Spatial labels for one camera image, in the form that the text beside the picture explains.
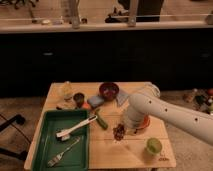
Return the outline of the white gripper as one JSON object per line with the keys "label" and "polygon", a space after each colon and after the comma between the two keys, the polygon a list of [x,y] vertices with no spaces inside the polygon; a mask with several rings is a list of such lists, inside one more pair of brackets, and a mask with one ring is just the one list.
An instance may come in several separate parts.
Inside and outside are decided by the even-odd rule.
{"label": "white gripper", "polygon": [[123,111],[122,123],[127,134],[135,134],[142,126],[145,115],[128,106]]}

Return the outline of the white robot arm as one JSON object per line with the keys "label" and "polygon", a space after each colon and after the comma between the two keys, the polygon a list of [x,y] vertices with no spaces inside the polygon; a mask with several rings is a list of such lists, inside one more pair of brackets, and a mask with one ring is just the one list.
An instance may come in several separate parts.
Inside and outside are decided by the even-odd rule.
{"label": "white robot arm", "polygon": [[213,146],[213,116],[173,105],[148,93],[134,93],[124,110],[124,123],[135,129],[146,115],[157,117]]}

